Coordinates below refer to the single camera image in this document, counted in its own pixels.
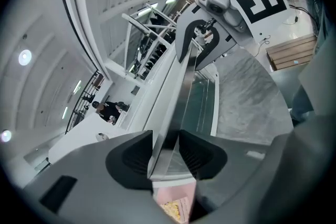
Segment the white metal shelf rack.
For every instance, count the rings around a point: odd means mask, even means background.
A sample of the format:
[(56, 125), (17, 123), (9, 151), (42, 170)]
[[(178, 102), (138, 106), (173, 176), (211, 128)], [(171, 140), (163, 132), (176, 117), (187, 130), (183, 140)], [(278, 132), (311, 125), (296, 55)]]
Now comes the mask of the white metal shelf rack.
[(176, 22), (157, 8), (141, 17), (137, 16), (138, 12), (122, 14), (128, 22), (123, 63), (127, 76), (133, 80), (144, 80), (171, 47)]

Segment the pink plate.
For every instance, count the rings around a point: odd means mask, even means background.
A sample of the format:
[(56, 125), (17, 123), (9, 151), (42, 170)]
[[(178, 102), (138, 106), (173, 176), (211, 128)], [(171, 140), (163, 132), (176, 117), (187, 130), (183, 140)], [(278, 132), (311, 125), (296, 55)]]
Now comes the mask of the pink plate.
[(188, 224), (194, 203), (195, 189), (196, 182), (179, 186), (154, 188), (153, 190), (155, 191), (155, 194), (153, 198), (159, 206), (160, 204), (165, 204), (169, 201), (178, 201), (183, 220), (181, 223), (177, 223), (172, 218), (171, 219), (176, 224)]

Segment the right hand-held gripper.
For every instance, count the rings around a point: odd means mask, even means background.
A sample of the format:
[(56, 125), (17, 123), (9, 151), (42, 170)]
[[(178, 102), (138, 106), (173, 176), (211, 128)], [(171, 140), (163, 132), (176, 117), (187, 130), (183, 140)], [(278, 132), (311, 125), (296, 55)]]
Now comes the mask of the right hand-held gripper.
[(287, 0), (195, 0), (200, 7), (188, 7), (178, 18), (175, 33), (176, 56), (186, 56), (194, 30), (210, 17), (217, 23), (210, 28), (213, 39), (197, 56), (195, 70), (208, 66), (239, 44), (259, 43), (272, 34), (290, 15)]

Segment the round ceiling light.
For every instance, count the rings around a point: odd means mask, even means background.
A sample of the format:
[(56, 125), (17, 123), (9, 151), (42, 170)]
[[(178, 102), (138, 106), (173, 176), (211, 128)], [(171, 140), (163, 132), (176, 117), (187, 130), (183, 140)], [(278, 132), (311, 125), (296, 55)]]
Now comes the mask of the round ceiling light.
[(0, 134), (0, 140), (2, 143), (7, 143), (12, 139), (12, 132), (10, 130), (3, 130)]
[(28, 49), (22, 50), (18, 56), (18, 62), (21, 66), (28, 65), (31, 59), (32, 59), (32, 53)]

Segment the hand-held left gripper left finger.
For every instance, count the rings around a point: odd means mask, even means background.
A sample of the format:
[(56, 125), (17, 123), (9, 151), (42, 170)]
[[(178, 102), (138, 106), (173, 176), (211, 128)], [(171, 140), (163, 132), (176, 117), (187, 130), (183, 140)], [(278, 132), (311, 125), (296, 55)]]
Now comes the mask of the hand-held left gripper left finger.
[(24, 189), (51, 224), (168, 224), (147, 177), (152, 132), (82, 146), (52, 164)]

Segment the person's blue jeans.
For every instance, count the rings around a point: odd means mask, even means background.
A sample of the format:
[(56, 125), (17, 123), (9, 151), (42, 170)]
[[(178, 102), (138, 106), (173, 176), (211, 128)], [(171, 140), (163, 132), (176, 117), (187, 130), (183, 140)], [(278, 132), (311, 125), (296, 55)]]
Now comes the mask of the person's blue jeans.
[(314, 116), (312, 104), (302, 85), (299, 86), (293, 96), (292, 107), (289, 113), (294, 127)]

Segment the white counter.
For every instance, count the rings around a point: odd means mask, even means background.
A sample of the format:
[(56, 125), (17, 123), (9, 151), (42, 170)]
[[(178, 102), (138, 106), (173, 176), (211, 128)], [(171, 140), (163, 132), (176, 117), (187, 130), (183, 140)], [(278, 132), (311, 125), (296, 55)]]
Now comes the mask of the white counter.
[(68, 153), (88, 144), (102, 141), (98, 134), (102, 133), (108, 138), (117, 137), (126, 133), (128, 127), (124, 123), (127, 117), (122, 112), (117, 123), (113, 125), (104, 121), (98, 114), (92, 113), (83, 121), (65, 134), (48, 152), (48, 160), (51, 164), (56, 163)]

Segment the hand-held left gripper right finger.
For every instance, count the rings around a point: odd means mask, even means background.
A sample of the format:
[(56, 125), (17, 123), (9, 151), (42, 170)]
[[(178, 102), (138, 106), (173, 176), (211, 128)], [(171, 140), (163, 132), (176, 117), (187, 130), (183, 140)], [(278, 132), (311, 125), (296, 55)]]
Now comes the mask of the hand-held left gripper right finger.
[(328, 117), (270, 145), (181, 130), (179, 151), (196, 179), (191, 224), (283, 224), (314, 218), (328, 191)]

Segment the black railing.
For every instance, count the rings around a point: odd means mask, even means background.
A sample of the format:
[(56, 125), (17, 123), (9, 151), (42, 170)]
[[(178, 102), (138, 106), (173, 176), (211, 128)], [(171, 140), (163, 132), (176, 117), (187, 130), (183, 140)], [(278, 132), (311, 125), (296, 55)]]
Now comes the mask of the black railing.
[(85, 118), (96, 93), (101, 88), (103, 81), (103, 75), (96, 70), (79, 95), (79, 99), (71, 112), (65, 134), (67, 134), (73, 127)]

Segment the white glass oven door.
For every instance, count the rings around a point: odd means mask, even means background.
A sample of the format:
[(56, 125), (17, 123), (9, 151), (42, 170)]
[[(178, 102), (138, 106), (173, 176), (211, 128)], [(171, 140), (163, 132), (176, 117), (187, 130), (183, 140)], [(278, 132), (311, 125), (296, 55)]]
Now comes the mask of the white glass oven door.
[(184, 161), (180, 169), (169, 174), (174, 155), (179, 155), (179, 131), (215, 136), (218, 125), (219, 78), (214, 65), (196, 71), (198, 45), (194, 42), (184, 60), (173, 61), (158, 96), (160, 106), (168, 105), (162, 125), (153, 135), (153, 153), (148, 165), (148, 178), (153, 182), (190, 178)]

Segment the yellow cake slice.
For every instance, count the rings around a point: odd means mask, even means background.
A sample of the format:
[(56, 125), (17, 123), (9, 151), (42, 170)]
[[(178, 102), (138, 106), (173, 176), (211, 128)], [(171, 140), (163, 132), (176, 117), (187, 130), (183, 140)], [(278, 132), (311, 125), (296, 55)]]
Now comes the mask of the yellow cake slice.
[(181, 223), (182, 216), (180, 213), (179, 202), (178, 201), (169, 201), (165, 204), (160, 204), (160, 207), (163, 211), (170, 216), (175, 222)]

